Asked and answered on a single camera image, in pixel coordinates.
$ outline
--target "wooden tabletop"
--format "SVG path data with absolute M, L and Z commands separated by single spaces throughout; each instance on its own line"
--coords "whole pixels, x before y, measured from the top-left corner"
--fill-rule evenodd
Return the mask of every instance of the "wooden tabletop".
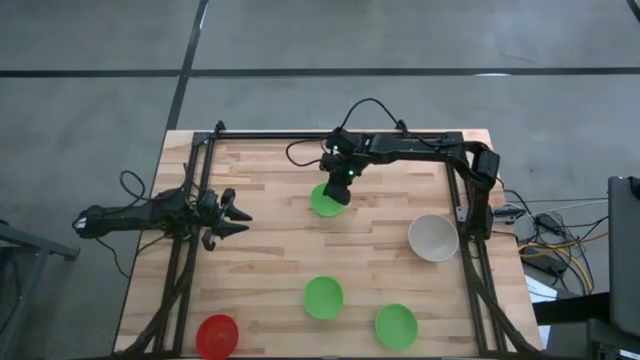
M 487 130 L 460 131 L 465 140 L 491 145 Z M 167 133 L 154 192 L 182 183 L 192 134 Z M 327 174 L 317 166 L 293 166 L 284 154 L 289 142 L 216 141 L 209 184 L 216 192 L 235 188 L 237 207 L 253 221 L 249 231 L 218 242 L 214 252 L 198 249 L 183 355 L 197 355 L 198 326 L 220 313 L 232 316 L 239 326 L 234 356 L 476 355 L 460 253 L 429 263 L 408 244 L 409 224 L 418 216 L 440 214 L 453 221 L 444 164 L 398 161 L 370 166 L 350 187 L 352 200 L 344 213 L 320 218 L 310 209 L 309 194 Z M 300 144 L 291 155 L 305 162 L 321 151 L 318 143 Z M 458 184 L 464 193 L 462 182 Z M 491 203 L 504 204 L 499 186 Z M 159 235 L 145 232 L 140 246 Z M 115 350 L 128 346 L 159 307 L 170 243 L 153 245 L 136 259 Z M 513 238 L 494 234 L 487 246 L 500 306 L 528 341 L 540 347 Z M 342 284 L 344 307 L 335 320 L 315 320 L 302 307 L 305 284 L 320 275 Z M 393 303 L 409 307 L 419 324 L 418 339 L 400 353 L 387 350 L 373 326 L 377 311 Z M 495 348 L 486 308 L 483 319 L 489 346 Z

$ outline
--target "wire bundle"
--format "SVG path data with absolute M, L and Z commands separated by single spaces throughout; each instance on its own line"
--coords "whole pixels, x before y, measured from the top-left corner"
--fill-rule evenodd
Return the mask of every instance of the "wire bundle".
M 499 180 L 499 181 L 500 183 L 502 183 L 502 186 L 504 188 L 504 183 L 502 182 L 502 180 Z M 533 230 L 534 230 L 533 235 L 523 239 L 520 239 L 517 235 L 512 233 L 505 233 L 505 234 L 512 235 L 516 238 L 516 242 L 519 245 L 518 251 L 521 251 L 527 248 L 543 249 L 537 254 L 528 254 L 528 255 L 521 254 L 520 257 L 534 258 L 534 257 L 553 254 L 562 263 L 565 264 L 565 271 L 570 270 L 578 278 L 578 280 L 580 281 L 580 286 L 582 288 L 583 295 L 593 293 L 593 289 L 594 289 L 593 274 L 591 273 L 591 266 L 589 265 L 589 261 L 585 256 L 586 249 L 584 247 L 584 244 L 591 241 L 602 239 L 608 235 L 608 232 L 604 232 L 604 233 L 590 237 L 591 233 L 593 233 L 593 231 L 609 217 L 605 216 L 603 218 L 600 218 L 594 222 L 587 223 L 587 224 L 566 225 L 562 215 L 560 215 L 557 212 L 557 210 L 601 204 L 606 201 L 580 203 L 575 205 L 563 206 L 560 208 L 551 209 L 551 210 L 547 210 L 539 213 L 532 213 L 527 203 L 516 191 L 511 189 L 506 189 L 506 188 L 504 189 L 504 191 L 515 195 L 520 200 L 525 211 L 527 212 L 525 216 L 531 221 L 531 224 L 533 225 Z M 552 230 L 554 230 L 555 233 L 560 234 L 560 237 L 562 238 L 561 242 L 549 243 L 542 237 L 543 234 L 550 232 L 549 229 L 545 229 L 545 228 L 541 229 L 540 225 L 536 222 L 536 217 L 543 214 L 548 214 L 549 216 L 553 216 L 554 220 L 559 224 L 557 227 L 554 227 Z M 576 236 L 571 232 L 572 228 L 584 228 L 584 227 L 588 227 L 589 230 L 583 236 Z M 577 254 L 573 253 L 574 249 L 577 249 L 578 251 Z M 584 261 L 584 266 L 580 262 L 581 258 Z M 556 280 L 551 285 L 552 286 L 555 285 L 558 281 L 560 281 L 562 286 L 567 291 L 569 291 L 561 274 L 556 274 Z

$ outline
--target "cable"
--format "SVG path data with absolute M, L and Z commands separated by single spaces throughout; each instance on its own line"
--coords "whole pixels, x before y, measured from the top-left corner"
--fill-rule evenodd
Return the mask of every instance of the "cable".
M 587 276 L 587 272 L 582 267 L 582 264 L 580 264 L 580 262 L 578 260 L 573 258 L 569 253 L 567 253 L 567 251 L 565 251 L 563 249 L 556 249 L 556 251 L 559 251 L 564 256 L 567 256 L 569 258 L 569 260 L 571 260 L 574 264 L 576 264 L 576 266 L 578 267 L 578 270 L 580 270 L 580 273 L 582 274 L 582 277 L 587 282 L 587 288 L 589 289 L 589 293 L 593 292 L 593 284 L 591 283 L 591 280 Z
M 536 215 L 546 214 L 546 213 L 549 213 L 549 212 L 552 212 L 552 211 L 573 209 L 573 208 L 576 208 L 576 207 L 589 206 L 589 205 L 598 205 L 598 204 L 604 204 L 604 203 L 607 203 L 607 202 L 608 202 L 608 200 L 601 200 L 601 201 L 591 201 L 591 202 L 573 204 L 573 205 L 567 205 L 567 206 L 560 206 L 560 207 L 557 207 L 557 208 L 553 208 L 553 209 L 540 211 L 540 212 L 531 214 L 531 217 L 534 217 Z
M 126 277 L 127 279 L 131 280 L 131 276 L 125 274 L 124 271 L 122 271 L 122 268 L 120 267 L 120 263 L 118 262 L 118 254 L 116 253 L 116 251 L 109 245 L 105 244 L 104 242 L 102 242 L 102 240 L 100 240 L 100 238 L 96 237 L 96 241 L 98 243 L 100 243 L 102 246 L 106 247 L 107 249 L 111 250 L 111 253 L 113 254 L 113 260 L 116 263 L 116 267 L 118 268 L 118 271 L 120 271 L 120 274 L 122 274 L 122 276 Z
M 316 159 L 316 160 L 313 160 L 313 161 L 309 161 L 308 163 L 304 163 L 304 164 L 300 164 L 300 163 L 297 163 L 297 162 L 293 161 L 293 159 L 289 155 L 289 149 L 291 149 L 291 147 L 293 145 L 298 145 L 298 144 L 307 143 L 307 142 L 323 141 L 323 140 L 326 140 L 326 139 L 327 139 L 326 137 L 321 137 L 319 139 L 302 139 L 302 140 L 294 141 L 294 142 L 290 143 L 289 145 L 287 145 L 287 148 L 284 150 L 284 154 L 287 156 L 287 159 L 289 159 L 289 161 L 293 165 L 295 165 L 297 167 L 305 167 L 305 166 L 309 166 L 309 165 L 315 164 L 317 162 L 320 162 L 321 159 Z
M 385 113 L 387 113 L 387 115 L 389 116 L 389 118 L 391 119 L 391 121 L 393 121 L 393 123 L 396 125 L 396 129 L 400 129 L 400 131 L 402 131 L 403 134 L 408 135 L 418 141 L 420 141 L 423 145 L 430 147 L 432 149 L 438 150 L 439 148 L 442 147 L 449 147 L 449 146 L 456 146 L 456 145 L 460 145 L 460 144 L 464 144 L 464 142 L 451 142 L 451 143 L 445 143 L 445 144 L 431 144 L 426 142 L 423 138 L 421 138 L 420 136 L 412 133 L 411 131 L 409 131 L 409 129 L 407 128 L 406 124 L 404 123 L 404 121 L 402 120 L 397 120 L 395 118 L 395 116 L 393 116 L 393 114 L 391 113 L 391 111 L 389 111 L 389 109 L 387 109 L 387 107 L 378 99 L 375 98 L 365 98 L 362 100 L 357 101 L 355 104 L 353 104 L 351 106 L 351 108 L 349 109 L 349 111 L 347 112 L 347 116 L 345 116 L 344 120 L 342 121 L 342 124 L 340 124 L 340 126 L 338 127 L 339 130 L 344 129 L 345 125 L 347 125 L 347 121 L 349 121 L 349 118 L 351 117 L 351 113 L 362 103 L 365 102 L 374 102 L 376 104 L 378 104 L 378 106 L 380 106 L 382 108 L 382 110 L 384 110 Z
M 547 248 L 547 249 L 551 249 L 551 250 L 554 250 L 554 249 L 564 249 L 564 248 L 569 248 L 569 247 L 572 247 L 572 246 L 576 246 L 576 245 L 578 245 L 578 244 L 583 244 L 583 243 L 586 243 L 586 242 L 599 240 L 599 239 L 602 239 L 603 237 L 605 237 L 605 236 L 607 236 L 607 235 L 609 235 L 609 233 L 608 233 L 608 232 L 605 232 L 605 233 L 602 233 L 602 234 L 600 234 L 600 235 L 596 235 L 596 236 L 590 237 L 590 238 L 588 238 L 588 239 L 576 240 L 576 241 L 572 241 L 572 242 L 569 242 L 569 243 L 562 243 L 562 244 L 559 244 L 559 245 L 553 245 L 553 244 L 539 244 L 539 243 L 533 243 L 533 242 L 532 242 L 532 243 L 528 243 L 528 244 L 525 244 L 525 245 L 520 246 L 520 247 L 518 248 L 518 251 L 520 251 L 520 250 L 522 250 L 522 249 L 524 249 L 524 248 L 527 248 L 527 247 L 533 247 L 533 246 L 545 247 L 545 248 Z M 538 254 L 535 254 L 535 255 L 525 255 L 525 256 L 523 256 L 523 257 L 538 257 L 538 256 L 542 256 L 542 255 L 541 255 L 541 253 L 538 253 Z
M 553 300 L 556 300 L 556 297 L 555 297 L 555 296 L 542 295 L 542 294 L 538 294 L 537 292 L 533 292 L 533 291 L 531 291 L 531 290 L 529 290 L 529 294 L 533 294 L 533 295 L 536 295 L 536 296 L 544 297 L 544 298 L 547 298 L 547 299 L 553 299 Z
M 508 232 L 508 231 L 491 230 L 491 232 L 492 232 L 492 233 L 495 233 L 495 234 L 511 235 L 511 236 L 513 236 L 514 238 L 516 238 L 516 240 L 518 239 L 518 235 L 516 235 L 516 234 L 514 234 L 514 233 L 510 233 L 510 232 Z
M 22 287 L 20 286 L 20 274 L 18 273 L 18 263 L 16 262 L 15 255 L 13 253 L 11 254 L 11 259 L 9 261 L 11 261 L 11 265 L 13 266 L 13 277 L 15 278 L 17 297 L 16 297 L 16 302 L 13 304 L 13 308 L 9 313 L 9 316 L 7 317 L 7 320 L 5 320 L 4 323 L 2 323 L 2 326 L 0 326 L 0 335 L 2 335 L 4 330 L 7 328 L 7 326 L 11 322 L 11 319 L 13 319 L 13 315 L 16 313 L 16 310 L 18 309 L 18 304 L 20 304 L 20 301 L 22 300 L 22 290 L 21 290 Z
M 148 248 L 149 246 L 157 243 L 158 241 L 164 239 L 167 237 L 167 234 L 163 234 L 162 236 L 160 236 L 159 238 L 153 240 L 152 242 L 145 244 L 143 247 L 141 247 L 140 249 L 138 249 L 138 251 L 136 252 L 136 255 L 139 255 L 144 249 Z
M 609 218 L 609 215 L 607 215 L 607 216 L 605 216 L 603 218 L 600 218 L 600 219 L 598 219 L 598 220 L 596 220 L 596 221 L 594 221 L 592 223 L 588 223 L 588 224 L 562 225 L 562 226 L 552 227 L 552 229 L 594 226 L 594 225 L 599 225 L 601 222 L 603 222 L 604 220 L 606 220 L 608 218 Z
M 585 234 L 584 237 L 586 238 L 587 236 L 589 236 L 589 234 L 591 234 L 591 232 L 593 230 L 595 230 L 595 228 L 598 227 L 598 225 L 600 225 L 600 222 L 598 222 L 595 225 L 593 225 L 593 227 L 591 229 L 589 229 L 589 231 Z M 596 236 L 594 236 L 594 237 L 592 237 L 590 239 L 591 240 L 599 239 L 600 237 L 603 237 L 603 236 L 605 236 L 607 234 L 608 234 L 608 232 L 606 232 L 604 234 L 596 235 Z M 595 284 L 595 281 L 593 280 L 593 273 L 591 272 L 591 265 L 589 265 L 589 259 L 587 259 L 587 257 L 585 256 L 586 250 L 582 248 L 582 245 L 580 245 L 580 252 L 582 254 L 582 258 L 584 259 L 584 264 L 587 266 L 587 271 L 589 272 L 589 278 L 591 279 L 591 283 Z
M 380 100 L 378 99 L 374 99 L 374 98 L 365 98 L 362 99 L 360 101 L 357 101 L 355 104 L 353 104 L 351 106 L 351 109 L 349 109 L 349 111 L 347 112 L 347 116 L 345 116 L 344 120 L 342 120 L 342 124 L 340 124 L 339 128 L 340 130 L 344 129 L 344 126 L 347 125 L 347 121 L 349 121 L 349 118 L 351 117 L 351 113 L 353 112 L 353 110 L 355 110 L 360 104 L 365 103 L 365 102 L 374 102 L 376 104 L 378 104 L 382 110 L 384 110 L 384 112 L 387 113 L 387 115 L 389 115 L 389 118 L 391 118 L 391 120 L 394 122 L 394 124 L 396 124 L 396 127 L 398 128 L 403 128 L 402 125 L 400 125 L 400 123 L 398 122 L 398 120 L 396 120 L 396 118 L 393 116 L 393 114 L 391 114 L 391 111 L 389 111 L 389 109 L 387 109 L 386 106 L 384 106 L 384 104 L 382 102 L 380 102 Z
M 527 213 L 531 214 L 531 209 L 529 209 L 529 206 L 527 206 L 527 202 L 524 201 L 522 196 L 520 196 L 520 194 L 518 194 L 517 191 L 511 190 L 511 189 L 507 189 L 507 187 L 504 185 L 504 181 L 502 181 L 502 179 L 496 178 L 496 180 L 498 180 L 498 182 L 500 184 L 502 184 L 502 191 L 515 195 L 518 198 L 518 200 L 520 200 L 520 202 L 522 203 L 522 206 L 524 206 L 525 210 L 527 210 Z
M 185 177 L 185 182 L 182 183 L 182 185 L 180 186 L 180 188 L 184 187 L 184 185 L 186 184 L 187 181 L 187 174 L 189 173 L 189 170 L 187 169 L 187 163 L 182 163 L 182 168 L 184 169 L 184 177 Z M 200 186 L 196 185 L 196 182 L 193 180 L 193 177 L 191 178 L 191 186 L 193 186 L 194 188 L 196 188 L 196 190 L 202 192 L 202 189 L 200 189 Z

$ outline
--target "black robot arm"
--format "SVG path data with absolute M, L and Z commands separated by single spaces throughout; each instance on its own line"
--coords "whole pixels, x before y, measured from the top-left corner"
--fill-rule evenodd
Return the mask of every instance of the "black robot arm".
M 192 226 L 207 228 L 202 243 L 206 250 L 213 251 L 214 238 L 248 230 L 244 224 L 228 222 L 251 221 L 251 216 L 234 206 L 234 189 L 226 189 L 218 201 L 218 195 L 207 189 L 197 201 L 187 201 L 182 187 L 159 193 L 142 205 L 123 207 L 101 207 L 93 205 L 84 210 L 74 221 L 73 227 L 81 238 L 104 236 L 112 231 L 159 229 L 173 239 L 189 236 Z
M 341 204 L 351 199 L 348 186 L 370 164 L 390 164 L 397 160 L 435 161 L 450 164 L 468 185 L 469 210 L 463 231 L 470 239 L 486 240 L 491 235 L 493 215 L 489 192 L 498 175 L 500 156 L 477 141 L 443 143 L 399 137 L 398 134 L 353 135 L 336 128 L 327 138 L 329 153 L 322 155 L 320 169 L 329 172 L 324 194 Z M 471 165 L 467 153 L 473 154 Z

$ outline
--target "gray floor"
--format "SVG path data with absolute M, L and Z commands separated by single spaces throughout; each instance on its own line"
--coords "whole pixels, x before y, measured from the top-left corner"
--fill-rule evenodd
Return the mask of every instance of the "gray floor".
M 177 69 L 197 0 L 0 2 L 0 70 Z M 640 65 L 640 24 L 622 0 L 466 2 L 212 0 L 196 68 Z M 178 129 L 330 128 L 375 96 L 413 128 L 489 128 L 507 186 L 534 211 L 606 196 L 640 175 L 638 76 L 192 79 Z M 177 79 L 0 79 L 0 218 L 82 246 L 52 260 L 23 358 L 110 351 L 127 282 L 108 251 L 70 228 L 91 204 L 128 200 L 118 173 L 150 184 Z M 351 127 L 389 127 L 363 106 Z M 564 211 L 567 223 L 606 214 Z M 518 224 L 525 235 L 527 224 Z M 137 234 L 105 237 L 129 271 Z M 606 242 L 587 246 L 608 290 Z M 579 291 L 575 279 L 568 285 Z

